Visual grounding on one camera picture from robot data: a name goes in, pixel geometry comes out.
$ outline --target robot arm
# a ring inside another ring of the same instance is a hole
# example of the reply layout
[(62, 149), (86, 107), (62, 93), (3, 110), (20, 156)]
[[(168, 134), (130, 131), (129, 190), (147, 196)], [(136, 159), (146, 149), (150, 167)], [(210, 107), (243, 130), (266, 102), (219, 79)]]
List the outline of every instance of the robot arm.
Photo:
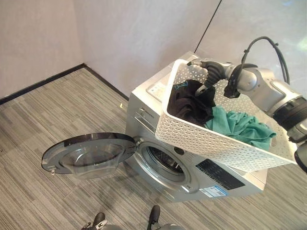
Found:
[(244, 64), (233, 83), (233, 75), (241, 65), (195, 59), (188, 65), (199, 65), (208, 71), (207, 79), (195, 95), (214, 85), (221, 79), (228, 80), (224, 95), (238, 97), (247, 95), (252, 102), (282, 126), (289, 140), (298, 145), (295, 152), (297, 164), (307, 173), (307, 101), (283, 81), (277, 80), (269, 69)]

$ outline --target label sticker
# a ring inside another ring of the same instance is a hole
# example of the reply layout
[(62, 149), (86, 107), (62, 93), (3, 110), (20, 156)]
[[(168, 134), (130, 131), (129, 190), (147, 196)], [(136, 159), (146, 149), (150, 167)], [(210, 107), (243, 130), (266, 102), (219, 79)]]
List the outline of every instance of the label sticker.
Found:
[(225, 192), (223, 189), (221, 189), (219, 186), (213, 186), (208, 188), (201, 188), (200, 191), (204, 194), (206, 194), (208, 197), (217, 197), (217, 196), (226, 196), (228, 195), (227, 192)]
[(165, 89), (166, 89), (166, 85), (162, 84), (161, 82), (158, 82), (153, 87), (148, 89), (147, 92), (150, 93), (152, 96), (154, 96), (159, 101), (162, 101)]

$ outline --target laundry basket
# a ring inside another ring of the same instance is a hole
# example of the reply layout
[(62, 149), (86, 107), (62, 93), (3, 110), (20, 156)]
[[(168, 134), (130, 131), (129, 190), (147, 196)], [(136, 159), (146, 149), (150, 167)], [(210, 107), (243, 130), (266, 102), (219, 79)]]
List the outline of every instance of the laundry basket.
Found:
[(257, 108), (247, 96), (240, 95), (235, 99), (224, 97), (226, 80), (221, 80), (215, 85), (214, 102), (226, 111), (233, 110), (253, 115), (274, 130), (277, 135), (272, 139), (269, 151), (187, 122), (167, 112), (173, 84), (179, 84), (188, 79), (204, 83), (206, 77), (205, 69), (195, 65), (188, 66), (185, 60), (175, 61), (162, 101), (163, 111), (155, 133), (157, 139), (245, 172), (289, 163), (296, 164), (293, 158), (296, 145), (288, 141), (286, 131)]

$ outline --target green towel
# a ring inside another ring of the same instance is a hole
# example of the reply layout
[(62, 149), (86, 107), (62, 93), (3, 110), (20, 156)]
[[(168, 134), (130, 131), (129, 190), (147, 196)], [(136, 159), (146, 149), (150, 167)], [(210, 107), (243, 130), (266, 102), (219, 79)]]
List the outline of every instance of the green towel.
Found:
[(263, 150), (269, 150), (270, 140), (276, 136), (266, 124), (259, 123), (247, 113), (226, 113), (220, 106), (213, 107), (214, 118), (205, 123), (205, 127), (214, 132), (234, 138)]

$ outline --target floor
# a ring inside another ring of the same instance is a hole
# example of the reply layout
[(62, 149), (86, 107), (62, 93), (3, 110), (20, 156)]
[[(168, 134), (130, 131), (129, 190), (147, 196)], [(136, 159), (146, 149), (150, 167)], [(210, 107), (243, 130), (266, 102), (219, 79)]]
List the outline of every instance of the floor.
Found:
[(85, 69), (1, 105), (0, 228), (79, 230), (103, 211), (124, 230), (142, 230), (159, 204), (162, 224), (187, 230), (307, 229), (307, 177), (296, 165), (270, 169), (262, 194), (183, 203), (169, 203), (127, 164), (87, 181), (41, 168), (44, 151), (63, 139), (123, 133), (126, 109)]

